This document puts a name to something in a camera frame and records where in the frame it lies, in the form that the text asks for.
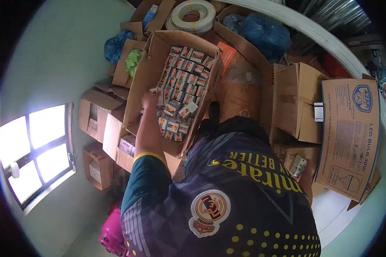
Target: coil of white cable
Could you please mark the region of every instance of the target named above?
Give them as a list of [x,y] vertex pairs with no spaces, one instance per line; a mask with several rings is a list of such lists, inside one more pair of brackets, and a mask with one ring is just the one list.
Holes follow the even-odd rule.
[[[185,15],[192,14],[195,11],[200,14],[198,21],[187,22],[182,20]],[[211,3],[204,0],[189,0],[180,3],[173,9],[166,20],[166,28],[168,30],[184,30],[193,34],[203,34],[213,28],[215,17],[216,9]]]

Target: wall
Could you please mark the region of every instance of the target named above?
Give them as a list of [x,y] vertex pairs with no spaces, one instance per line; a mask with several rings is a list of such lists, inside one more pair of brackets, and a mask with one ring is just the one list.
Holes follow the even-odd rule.
[[376,166],[381,174],[378,185],[352,222],[322,250],[322,257],[362,256],[379,232],[386,215],[386,134],[383,130]]
[[0,124],[66,102],[75,105],[77,172],[24,216],[8,188],[16,219],[42,256],[62,256],[84,226],[112,199],[87,182],[81,150],[92,139],[78,128],[80,96],[107,76],[104,42],[129,21],[133,6],[119,0],[48,0],[20,38],[2,81]]

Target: azar logo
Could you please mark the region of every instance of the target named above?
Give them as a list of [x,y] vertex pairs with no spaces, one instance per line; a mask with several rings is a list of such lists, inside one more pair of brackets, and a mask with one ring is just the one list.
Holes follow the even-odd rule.
[[372,110],[372,92],[368,85],[356,86],[352,96],[354,104],[360,111],[370,112]]

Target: white wall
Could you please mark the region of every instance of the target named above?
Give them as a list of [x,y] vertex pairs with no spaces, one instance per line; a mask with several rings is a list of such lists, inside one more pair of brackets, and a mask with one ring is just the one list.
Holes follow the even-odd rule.
[[108,210],[112,199],[87,182],[81,151],[93,141],[78,128],[80,96],[107,76],[104,42],[120,32],[134,8],[121,0],[48,0],[15,48],[2,81],[0,124],[66,102],[75,105],[73,144],[77,172],[27,216],[8,188],[15,217],[42,256],[62,256],[84,226]]

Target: pink plastic item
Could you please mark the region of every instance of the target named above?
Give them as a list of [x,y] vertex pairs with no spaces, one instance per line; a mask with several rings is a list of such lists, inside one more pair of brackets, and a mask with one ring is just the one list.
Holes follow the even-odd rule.
[[109,253],[117,256],[130,256],[124,242],[120,226],[120,209],[114,209],[102,227],[99,241]]

